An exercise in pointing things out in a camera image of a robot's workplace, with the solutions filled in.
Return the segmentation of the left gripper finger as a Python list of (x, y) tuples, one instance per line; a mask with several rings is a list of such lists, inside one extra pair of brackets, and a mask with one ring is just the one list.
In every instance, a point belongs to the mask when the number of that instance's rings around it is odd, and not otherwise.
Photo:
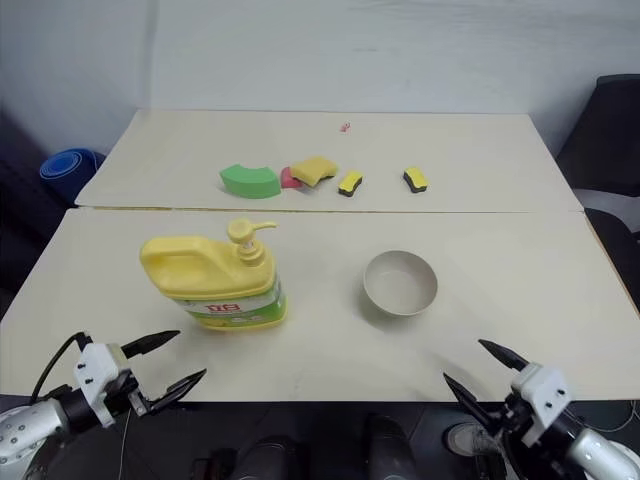
[(165, 394), (155, 400), (149, 400), (147, 402), (147, 414), (156, 414), (160, 411), (168, 408), (174, 403), (185, 397), (206, 375), (207, 370), (202, 369), (193, 374), (190, 374), (176, 383), (169, 386)]
[(165, 330), (154, 334), (145, 335), (133, 340), (121, 347), (126, 358), (150, 353), (180, 334), (179, 330)]

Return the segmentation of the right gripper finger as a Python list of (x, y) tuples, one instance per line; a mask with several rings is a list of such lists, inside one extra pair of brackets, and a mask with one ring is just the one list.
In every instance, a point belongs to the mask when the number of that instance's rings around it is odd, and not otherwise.
[(492, 416), (470, 391), (447, 373), (443, 373), (443, 377), (458, 403), (482, 426), (499, 426), (498, 418)]
[(526, 359), (507, 347), (486, 339), (479, 339), (478, 342), (494, 358), (509, 369), (520, 372), (528, 366), (528, 361)]

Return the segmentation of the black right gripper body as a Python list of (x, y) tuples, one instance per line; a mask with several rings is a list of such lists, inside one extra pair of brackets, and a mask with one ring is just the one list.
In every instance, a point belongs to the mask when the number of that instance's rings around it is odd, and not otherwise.
[(521, 441), (532, 426), (532, 409), (520, 394), (507, 395), (503, 405), (494, 415), (495, 435), (500, 443), (506, 445)]

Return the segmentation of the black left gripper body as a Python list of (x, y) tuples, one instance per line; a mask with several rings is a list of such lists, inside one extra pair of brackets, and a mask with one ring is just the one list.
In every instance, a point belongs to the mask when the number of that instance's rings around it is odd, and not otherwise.
[(136, 415), (147, 415), (150, 409), (150, 402), (140, 390), (139, 382), (133, 373), (127, 372), (117, 380), (114, 390), (110, 393), (112, 415), (120, 415), (127, 411)]

